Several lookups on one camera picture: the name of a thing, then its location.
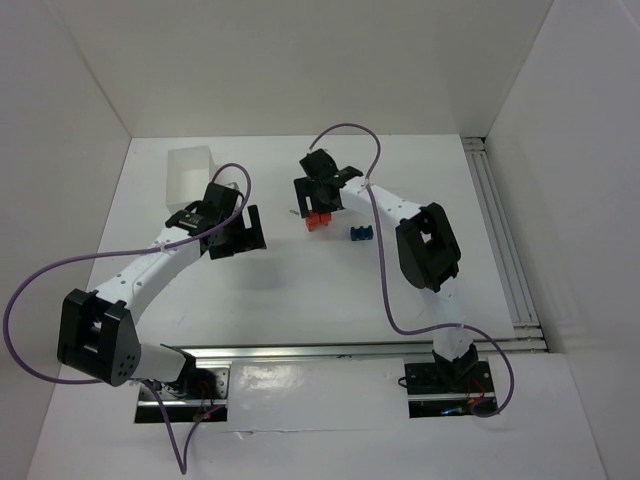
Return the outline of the red arch block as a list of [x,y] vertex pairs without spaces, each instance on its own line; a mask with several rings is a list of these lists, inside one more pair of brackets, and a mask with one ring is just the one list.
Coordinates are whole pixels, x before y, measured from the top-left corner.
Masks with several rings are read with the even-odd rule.
[[317,225],[318,226],[328,226],[332,219],[331,213],[320,213],[317,215]]

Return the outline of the blue double arch block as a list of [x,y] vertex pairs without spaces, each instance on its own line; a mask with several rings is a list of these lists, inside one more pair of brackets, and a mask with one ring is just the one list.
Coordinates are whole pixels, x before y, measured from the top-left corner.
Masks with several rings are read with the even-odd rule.
[[350,240],[353,242],[369,241],[374,237],[374,229],[371,225],[351,227],[349,234]]

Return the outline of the white plastic box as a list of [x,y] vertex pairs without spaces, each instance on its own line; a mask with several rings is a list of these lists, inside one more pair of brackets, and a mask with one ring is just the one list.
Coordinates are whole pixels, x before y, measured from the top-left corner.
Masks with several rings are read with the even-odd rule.
[[208,146],[169,150],[167,154],[165,205],[170,214],[201,200],[208,183],[228,155],[212,152]]

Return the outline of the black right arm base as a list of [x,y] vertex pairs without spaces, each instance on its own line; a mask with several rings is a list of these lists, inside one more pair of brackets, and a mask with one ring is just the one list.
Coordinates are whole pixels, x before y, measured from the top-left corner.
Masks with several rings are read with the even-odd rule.
[[407,393],[412,419],[490,415],[498,408],[487,361],[480,361],[467,379],[454,386],[437,375],[434,362],[407,363],[397,383]]

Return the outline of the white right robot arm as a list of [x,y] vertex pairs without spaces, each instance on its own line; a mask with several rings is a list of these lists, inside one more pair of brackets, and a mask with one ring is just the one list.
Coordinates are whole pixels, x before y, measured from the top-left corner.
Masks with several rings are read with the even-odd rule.
[[[391,328],[403,336],[433,335],[435,370],[443,384],[465,383],[478,363],[473,339],[463,326],[465,315],[457,291],[461,250],[444,208],[422,206],[374,185],[352,167],[339,169],[323,149],[307,154],[300,165],[305,176],[293,181],[307,228],[326,226],[331,214],[349,210],[372,219],[378,242],[381,290]],[[419,290],[436,323],[414,330],[401,328],[391,312],[382,231],[395,235],[398,263],[405,280]]]

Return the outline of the red square block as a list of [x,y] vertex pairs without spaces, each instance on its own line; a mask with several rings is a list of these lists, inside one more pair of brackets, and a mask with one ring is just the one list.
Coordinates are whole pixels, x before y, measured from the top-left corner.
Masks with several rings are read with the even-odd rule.
[[318,227],[323,225],[322,215],[316,212],[310,212],[308,217],[305,219],[305,224],[309,232],[316,230]]

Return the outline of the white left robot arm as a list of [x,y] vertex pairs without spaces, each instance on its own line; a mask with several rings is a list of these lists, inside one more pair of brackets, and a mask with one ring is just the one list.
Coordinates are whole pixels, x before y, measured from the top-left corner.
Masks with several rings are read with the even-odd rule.
[[182,395],[215,376],[193,355],[168,345],[143,344],[136,326],[152,301],[183,270],[207,255],[213,260],[266,246],[257,206],[241,192],[210,182],[203,199],[174,213],[150,253],[136,258],[94,290],[63,301],[58,360],[117,387],[127,381],[161,382]]

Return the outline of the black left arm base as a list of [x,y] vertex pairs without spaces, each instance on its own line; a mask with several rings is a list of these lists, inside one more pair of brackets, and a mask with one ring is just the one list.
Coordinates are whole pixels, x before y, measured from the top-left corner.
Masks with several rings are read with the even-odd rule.
[[178,393],[157,381],[152,383],[154,389],[141,385],[134,423],[160,424],[164,422],[154,393],[162,399],[168,418],[172,423],[193,423],[196,420],[209,423],[226,422],[230,364],[213,364],[208,370],[215,377],[215,382],[208,386],[200,384],[194,393]]

